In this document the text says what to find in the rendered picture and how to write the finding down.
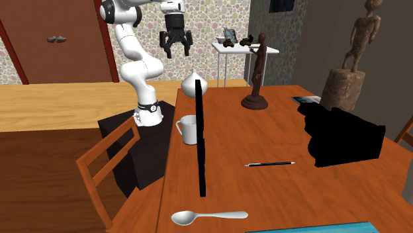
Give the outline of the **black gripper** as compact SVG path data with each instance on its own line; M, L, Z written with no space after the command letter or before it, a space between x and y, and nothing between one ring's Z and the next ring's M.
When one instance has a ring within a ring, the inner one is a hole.
M189 50L193 45L193 37L190 30L185 31L184 15L171 13L165 15L166 31L160 32L160 47L164 49L167 57L171 59L172 42L180 42L184 45L185 56L189 56Z

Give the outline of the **white vase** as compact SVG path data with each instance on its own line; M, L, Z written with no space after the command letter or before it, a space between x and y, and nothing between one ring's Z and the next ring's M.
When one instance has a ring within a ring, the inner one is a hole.
M192 69L191 74L181 82L181 88L184 94L190 98L196 97L195 81L199 80L201 83L202 95L204 95L208 88L208 83L203 79L196 71L195 68Z

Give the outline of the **white side table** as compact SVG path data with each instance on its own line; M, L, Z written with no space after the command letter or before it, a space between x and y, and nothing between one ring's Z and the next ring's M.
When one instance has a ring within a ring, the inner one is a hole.
M211 46L218 52L218 63L217 63L217 87L219 87L219 80L220 80L220 55L221 54L225 54L225 65L224 65L224 87L226 87L226 81L227 81L227 67L228 67L228 55L229 54L249 54L249 64L248 64L248 75L247 75L247 86L248 86L248 82L249 82L249 75L250 75L250 67L251 67L251 58L252 58L252 52L250 51L250 49L256 51L259 46L259 44L252 44L250 46L246 46L246 45L240 45L240 43L235 43L235 45L232 46L224 46L224 43L220 44L219 42L213 42L211 44ZM265 77L265 69L266 69L266 59L268 54L279 54L279 51L277 49L271 48L267 46L267 50L266 50L266 54L265 55L265 59L264 59L264 67L263 67L263 76L261 79L261 85L263 85L264 82L264 77Z

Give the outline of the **dark brown slim figurine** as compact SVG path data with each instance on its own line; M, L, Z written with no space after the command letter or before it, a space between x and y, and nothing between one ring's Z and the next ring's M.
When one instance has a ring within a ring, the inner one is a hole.
M261 33L258 38L258 42L260 43L259 48L255 52L253 48L250 49L257 58L255 61L254 71L252 75L252 83L253 89L250 95L247 95L242 101L241 105L247 109L251 110L263 110L268 107L268 102L265 100L263 96L259 94L260 87L261 87L261 78L263 73L263 67L265 64L265 56L267 51L267 46L265 45L266 35L265 33Z

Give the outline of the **black flat upright panel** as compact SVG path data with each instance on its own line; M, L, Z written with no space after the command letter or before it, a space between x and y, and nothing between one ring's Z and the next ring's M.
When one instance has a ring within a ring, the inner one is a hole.
M197 161L199 169L199 193L200 197L206 197L205 179L205 139L203 120L203 94L200 79L195 80L195 101L196 101L196 121L197 121Z

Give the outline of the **dark robot stand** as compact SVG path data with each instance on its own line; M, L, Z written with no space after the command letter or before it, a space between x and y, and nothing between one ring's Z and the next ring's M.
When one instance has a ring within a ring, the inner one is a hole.
M140 139L113 169L116 184L128 198L135 188L139 190L164 176L175 107L160 101L162 122L156 126L138 126ZM98 120L103 138L130 118L134 110ZM107 149L112 159L133 137L130 129Z

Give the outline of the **brown door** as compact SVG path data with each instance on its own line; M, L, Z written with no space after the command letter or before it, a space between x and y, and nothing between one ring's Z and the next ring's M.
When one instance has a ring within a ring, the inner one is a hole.
M0 36L23 84L118 82L102 0L0 0Z

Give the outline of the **wooden chair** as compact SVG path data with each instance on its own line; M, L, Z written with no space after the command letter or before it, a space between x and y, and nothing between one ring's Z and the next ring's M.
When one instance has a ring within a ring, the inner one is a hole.
M129 130L133 132L132 139L92 176L88 165ZM156 233L163 178L158 179L141 191L135 188L114 218L110 218L97 191L97 186L100 182L121 162L129 149L139 139L140 135L136 123L130 117L76 161L81 177L91 197L91 202L105 225L106 233Z
M412 127L413 127L413 115L411 116L409 121L405 124L403 129L399 132L394 142L397 144L400 144L402 141L405 141L407 144L413 147L413 134L409 133Z

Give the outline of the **small grey flat card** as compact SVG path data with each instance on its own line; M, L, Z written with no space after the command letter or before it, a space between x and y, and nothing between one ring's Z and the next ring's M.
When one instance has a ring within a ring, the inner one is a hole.
M302 96L302 97L291 97L291 99L298 105L302 103L320 103L321 98L319 96Z

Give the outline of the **black pen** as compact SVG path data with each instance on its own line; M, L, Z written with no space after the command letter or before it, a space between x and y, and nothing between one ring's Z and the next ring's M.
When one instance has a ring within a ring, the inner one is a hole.
M258 167L258 166L270 166L270 165L292 165L295 162L267 162L267 163L248 163L244 167Z

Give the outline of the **wooden table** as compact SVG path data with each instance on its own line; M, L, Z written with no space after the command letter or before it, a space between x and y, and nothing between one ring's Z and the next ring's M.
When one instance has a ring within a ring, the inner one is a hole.
M197 149L171 131L156 233L246 233L369 221L380 233L413 233L413 206L402 197L412 153L385 139L376 160L317 168L304 117L291 99L297 85L262 87L269 106L243 108L250 87L211 87L203 97L206 197L199 194ZM248 163L292 165L244 167ZM245 219L171 215L245 211Z

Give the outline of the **large wooden statue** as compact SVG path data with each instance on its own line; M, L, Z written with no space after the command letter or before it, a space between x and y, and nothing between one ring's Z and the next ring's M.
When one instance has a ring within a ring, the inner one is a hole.
M350 45L340 69L331 69L324 86L320 104L327 110L337 107L351 112L361 92L365 73L357 69L366 45L372 43L381 25L381 17L373 12L381 7L383 0L366 0L365 17L358 18L353 25Z

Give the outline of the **silver spoon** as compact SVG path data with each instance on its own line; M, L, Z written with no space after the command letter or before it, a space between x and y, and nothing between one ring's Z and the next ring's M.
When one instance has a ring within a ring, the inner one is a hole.
M198 217L214 217L214 218L228 218L228 219L245 219L248 217L245 211L233 212L215 212L215 213L197 213L190 210L176 212L171 215L171 220L180 226L188 226L192 224Z

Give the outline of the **black blocky object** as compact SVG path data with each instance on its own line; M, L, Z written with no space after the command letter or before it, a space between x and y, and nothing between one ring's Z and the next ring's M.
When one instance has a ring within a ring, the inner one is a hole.
M308 153L316 167L379 158L386 126L376 125L337 107L325 109L318 103L302 103L304 130L311 136Z

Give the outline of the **dark wall picture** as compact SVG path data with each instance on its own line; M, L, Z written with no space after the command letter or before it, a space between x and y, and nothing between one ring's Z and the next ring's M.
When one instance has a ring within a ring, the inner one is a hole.
M292 11L295 0L270 0L269 13L281 13Z

